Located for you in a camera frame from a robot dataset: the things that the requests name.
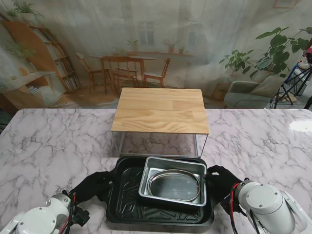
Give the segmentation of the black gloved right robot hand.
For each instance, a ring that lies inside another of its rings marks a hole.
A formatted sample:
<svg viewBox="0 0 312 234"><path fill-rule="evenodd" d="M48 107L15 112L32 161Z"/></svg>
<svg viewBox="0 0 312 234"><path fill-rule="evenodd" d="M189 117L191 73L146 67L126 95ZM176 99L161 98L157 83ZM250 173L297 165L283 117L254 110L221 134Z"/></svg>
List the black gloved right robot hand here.
<svg viewBox="0 0 312 234"><path fill-rule="evenodd" d="M216 203L224 200L231 193L231 189L235 184L242 182L229 170L218 165L207 169L206 180L210 183L212 197Z"/></svg>

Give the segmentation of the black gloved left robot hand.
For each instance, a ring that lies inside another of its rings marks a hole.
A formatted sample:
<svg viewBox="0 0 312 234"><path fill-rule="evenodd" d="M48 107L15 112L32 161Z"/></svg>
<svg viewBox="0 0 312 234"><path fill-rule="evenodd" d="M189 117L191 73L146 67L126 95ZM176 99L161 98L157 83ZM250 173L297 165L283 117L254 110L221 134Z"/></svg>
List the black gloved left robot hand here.
<svg viewBox="0 0 312 234"><path fill-rule="evenodd" d="M88 201L94 196L99 198L110 189L110 182L113 181L114 175L112 171L95 172L73 188L69 195L75 195L76 204Z"/></svg>

